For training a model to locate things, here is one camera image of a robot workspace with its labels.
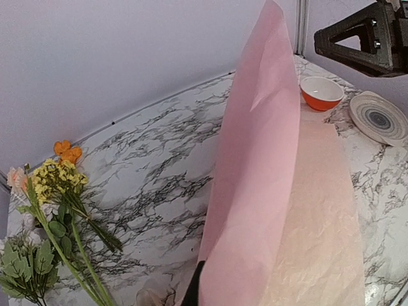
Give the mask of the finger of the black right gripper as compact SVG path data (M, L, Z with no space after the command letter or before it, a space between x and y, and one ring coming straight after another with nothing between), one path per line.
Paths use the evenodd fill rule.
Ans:
M407 74L407 1L376 1L314 34L317 54L366 76Z

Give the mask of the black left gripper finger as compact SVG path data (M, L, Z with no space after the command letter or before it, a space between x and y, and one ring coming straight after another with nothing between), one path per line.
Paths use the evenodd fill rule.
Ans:
M187 291L182 300L181 306L198 306L199 304L199 286L200 275L205 265L205 261L199 261L194 271L193 277L189 283Z

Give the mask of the pink wrapping paper sheet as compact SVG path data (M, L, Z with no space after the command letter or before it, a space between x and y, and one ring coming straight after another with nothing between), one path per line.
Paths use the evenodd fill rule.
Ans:
M288 29L267 1L224 113L198 305L363 305L358 213L334 126L303 119Z

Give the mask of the white flower bunch green leaves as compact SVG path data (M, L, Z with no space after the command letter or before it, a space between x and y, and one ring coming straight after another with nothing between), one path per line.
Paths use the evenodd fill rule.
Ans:
M1 240L1 289L10 298L48 305L64 262L39 220L22 211L20 224Z

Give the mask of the yellow small flower bunch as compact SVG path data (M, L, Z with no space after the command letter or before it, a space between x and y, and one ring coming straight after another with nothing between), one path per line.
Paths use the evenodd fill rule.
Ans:
M38 204L48 219L50 214L65 209L85 221L109 251L122 250L120 240L98 225L85 208L83 194L88 178L73 163L47 159L34 170L31 178Z

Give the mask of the orange flower stem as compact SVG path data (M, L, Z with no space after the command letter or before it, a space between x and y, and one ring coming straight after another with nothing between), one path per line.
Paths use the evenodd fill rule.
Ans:
M82 156L82 149L80 147L73 147L71 142L63 140L62 142L55 142L54 152L59 156L61 161L69 161L76 164Z

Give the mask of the peach flower long green stem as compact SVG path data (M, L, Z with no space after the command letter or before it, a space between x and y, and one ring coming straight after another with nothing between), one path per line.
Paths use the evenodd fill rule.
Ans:
M96 305L113 305L112 297L86 254L76 223L80 218L71 212L66 212L65 209L59 209L57 214L50 214L51 218L48 219L36 199L32 175L33 173L28 173L27 168L11 168L7 174L7 184L11 193L25 197L28 202L26 205L19 206L17 210L22 215L22 207L25 207L39 220L47 232L47 237L60 254L63 265Z

